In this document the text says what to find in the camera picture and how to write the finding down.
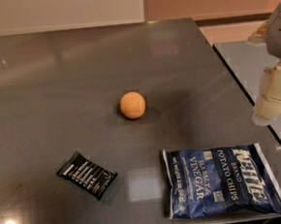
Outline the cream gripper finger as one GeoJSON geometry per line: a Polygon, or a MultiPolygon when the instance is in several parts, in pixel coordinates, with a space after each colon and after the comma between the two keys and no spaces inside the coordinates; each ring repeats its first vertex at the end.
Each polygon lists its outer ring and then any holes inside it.
{"type": "Polygon", "coordinates": [[[266,32],[267,32],[268,26],[267,22],[263,22],[255,32],[253,32],[250,37],[247,39],[248,44],[254,45],[254,46],[261,46],[266,44],[266,32]]]}
{"type": "Polygon", "coordinates": [[[259,95],[253,108],[253,122],[269,125],[281,114],[281,61],[273,68],[265,68],[259,85],[259,95]]]}

